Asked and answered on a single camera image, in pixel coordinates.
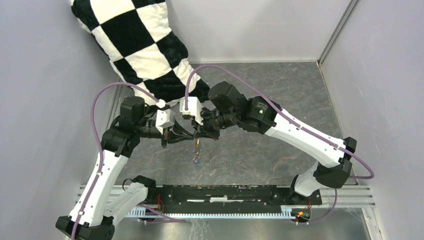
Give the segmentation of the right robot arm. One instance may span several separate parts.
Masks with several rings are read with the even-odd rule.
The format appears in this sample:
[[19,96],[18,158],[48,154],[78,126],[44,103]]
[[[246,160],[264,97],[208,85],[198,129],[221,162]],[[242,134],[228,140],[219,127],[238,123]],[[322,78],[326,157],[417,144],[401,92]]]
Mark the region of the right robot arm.
[[351,176],[351,154],[357,140],[327,135],[293,117],[286,110],[261,96],[247,99],[232,84],[220,82],[207,95],[215,108],[202,107],[197,97],[181,101],[180,112],[192,117],[197,138],[217,140],[220,130],[232,126],[282,140],[307,153],[316,163],[297,175],[289,189],[289,199],[302,204],[321,188],[340,189]]

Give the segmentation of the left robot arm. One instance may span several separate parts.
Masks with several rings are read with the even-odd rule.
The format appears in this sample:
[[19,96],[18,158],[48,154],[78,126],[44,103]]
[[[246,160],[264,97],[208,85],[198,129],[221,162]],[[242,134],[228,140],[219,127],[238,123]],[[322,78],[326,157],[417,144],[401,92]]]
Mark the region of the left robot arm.
[[110,240],[116,226],[138,204],[158,201],[162,205],[156,181],[140,175],[132,178],[129,187],[111,203],[108,197],[142,138],[159,139],[164,148],[194,139],[173,114],[169,107],[162,110],[147,106],[141,97],[125,98],[119,115],[102,137],[93,131],[99,147],[93,172],[74,209],[60,216],[55,227],[71,240]]

